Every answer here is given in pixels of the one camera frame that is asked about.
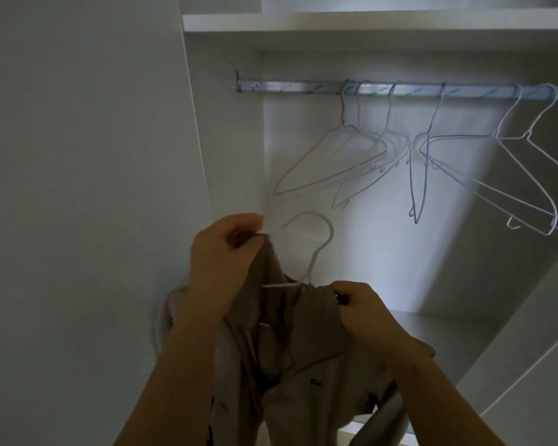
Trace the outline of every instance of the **closet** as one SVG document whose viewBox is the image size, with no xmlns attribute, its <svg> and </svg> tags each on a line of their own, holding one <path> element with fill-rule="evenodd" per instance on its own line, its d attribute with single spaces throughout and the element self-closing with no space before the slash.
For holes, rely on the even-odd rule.
<svg viewBox="0 0 558 446">
<path fill-rule="evenodd" d="M 315 191 L 306 183 L 349 168 L 372 143 L 352 140 L 348 153 L 355 156 L 340 155 L 345 161 L 337 159 L 337 167 L 328 171 L 324 166 L 334 163 L 329 155 L 346 139 L 339 131 L 324 137 L 282 178 L 327 130 L 337 128 L 342 84 L 343 124 L 356 125 L 359 101 L 361 126 L 379 135 L 390 99 L 389 128 L 411 140 L 431 123 L 432 136 L 491 134 L 522 90 L 501 134 L 520 136 L 554 97 L 553 89 L 537 85 L 558 88 L 558 0 L 466 0 L 463 6 L 454 0 L 429 6 L 405 0 L 393 6 L 362 0 L 234 1 L 204 6 L 183 0 L 181 5 L 213 217 L 264 212 L 265 230 L 284 270 L 299 276 L 328 229 L 313 217 L 302 217 L 284 231 L 280 225 L 306 210 L 328 216 L 335 238 L 318 257 L 313 284 L 370 283 L 410 333 L 434 346 L 439 365 L 484 411 L 558 339 L 558 281 L 550 277 L 558 272 L 558 229 L 550 229 L 551 217 L 478 189 L 542 231 L 553 231 L 535 232 L 432 162 L 416 225 L 409 217 L 409 167 L 418 209 L 426 168 L 417 150 L 409 164 L 403 158 L 345 207 L 332 209 L 337 186 Z M 399 86 L 389 97 L 393 83 L 417 85 Z M 481 92 L 455 97 L 463 89 L 456 84 L 475 85 Z M 443 85 L 450 96 L 440 97 Z M 418 87 L 431 95 L 418 96 L 412 90 Z M 497 90 L 506 92 L 493 96 Z M 532 139 L 558 161 L 558 102 L 537 122 Z M 558 166 L 525 139 L 503 143 L 558 208 Z M 430 154 L 462 169 L 468 179 L 550 209 L 549 199 L 496 141 L 434 142 Z M 375 169 L 374 175 L 383 171 Z M 376 180 L 368 178 L 346 188 L 347 194 Z M 556 287 L 544 296 L 546 285 Z M 547 309 L 529 310 L 528 303 Z M 516 426 L 511 434 L 497 428 L 509 445 L 537 444 L 542 432 L 550 435 L 547 427 L 529 435 Z"/>
</svg>

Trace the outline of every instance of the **jacket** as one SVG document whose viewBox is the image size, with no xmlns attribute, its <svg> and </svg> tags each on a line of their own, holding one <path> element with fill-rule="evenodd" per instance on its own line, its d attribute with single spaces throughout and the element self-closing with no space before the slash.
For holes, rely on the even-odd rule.
<svg viewBox="0 0 558 446">
<path fill-rule="evenodd" d="M 343 328 L 327 286 L 262 288 L 288 281 L 267 242 L 216 343 L 212 444 L 254 446 L 265 420 L 273 446 L 335 446 L 340 427 L 377 407 L 350 445 L 398 445 L 409 420 L 386 360 Z M 161 338 L 183 294 L 168 294 Z"/>
</svg>

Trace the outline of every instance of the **person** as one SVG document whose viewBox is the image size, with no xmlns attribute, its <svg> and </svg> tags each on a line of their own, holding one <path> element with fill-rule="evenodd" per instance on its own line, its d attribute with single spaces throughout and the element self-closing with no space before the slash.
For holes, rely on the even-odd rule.
<svg viewBox="0 0 558 446">
<path fill-rule="evenodd" d="M 224 217 L 194 238 L 186 302 L 115 446 L 206 445 L 217 333 L 265 241 L 254 235 L 233 248 L 231 237 L 260 231 L 263 220 Z M 369 285 L 330 287 L 350 298 L 339 306 L 344 327 L 386 358 L 421 446 L 503 446 Z"/>
</svg>

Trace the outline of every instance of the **person's right hand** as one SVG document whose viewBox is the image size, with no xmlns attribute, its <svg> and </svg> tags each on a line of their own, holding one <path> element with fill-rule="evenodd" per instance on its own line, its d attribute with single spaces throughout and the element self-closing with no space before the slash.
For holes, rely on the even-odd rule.
<svg viewBox="0 0 558 446">
<path fill-rule="evenodd" d="M 388 353 L 409 336 L 367 283 L 337 281 L 330 288 L 349 296 L 347 305 L 339 305 L 345 329 L 378 352 Z"/>
</svg>

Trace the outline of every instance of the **metal rod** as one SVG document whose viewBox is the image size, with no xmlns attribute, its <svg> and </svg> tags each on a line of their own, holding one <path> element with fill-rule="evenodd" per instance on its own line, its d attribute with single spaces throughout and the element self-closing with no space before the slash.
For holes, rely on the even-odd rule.
<svg viewBox="0 0 558 446">
<path fill-rule="evenodd" d="M 285 93 L 285 94 L 323 94 L 339 95 L 343 81 L 283 81 L 283 80 L 246 80 L 236 72 L 236 89 L 240 93 Z M 387 95 L 392 82 L 358 82 L 349 81 L 343 91 L 344 95 Z M 546 86 L 523 86 L 522 100 L 547 100 L 553 92 Z M 394 96 L 438 97 L 441 95 L 442 83 L 400 82 L 393 90 Z M 460 98 L 517 98 L 518 86 L 484 85 L 484 84 L 447 84 L 446 97 Z"/>
</svg>

